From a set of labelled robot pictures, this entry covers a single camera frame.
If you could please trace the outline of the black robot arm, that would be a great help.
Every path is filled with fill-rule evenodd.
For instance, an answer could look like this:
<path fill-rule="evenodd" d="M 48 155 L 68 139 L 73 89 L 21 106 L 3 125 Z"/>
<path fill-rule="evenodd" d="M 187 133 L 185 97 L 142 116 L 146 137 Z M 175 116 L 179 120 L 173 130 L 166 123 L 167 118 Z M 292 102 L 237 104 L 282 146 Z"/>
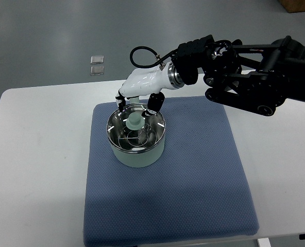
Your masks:
<path fill-rule="evenodd" d="M 216 41 L 211 35 L 182 43 L 171 61 L 186 85 L 204 72 L 208 100 L 272 116 L 286 99 L 305 102 L 305 46 L 290 36 L 271 44 Z"/>

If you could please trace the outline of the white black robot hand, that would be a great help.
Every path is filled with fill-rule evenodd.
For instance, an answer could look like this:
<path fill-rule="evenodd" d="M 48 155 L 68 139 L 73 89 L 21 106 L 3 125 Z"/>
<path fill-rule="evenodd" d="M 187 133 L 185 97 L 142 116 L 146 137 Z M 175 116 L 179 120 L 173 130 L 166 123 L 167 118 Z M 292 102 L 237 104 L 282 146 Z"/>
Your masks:
<path fill-rule="evenodd" d="M 172 62 L 166 63 L 164 68 L 135 69 L 122 84 L 116 95 L 116 104 L 120 111 L 126 105 L 126 99 L 149 96 L 147 109 L 142 116 L 156 115 L 162 108 L 165 100 L 163 89 L 177 90 L 184 86 Z"/>

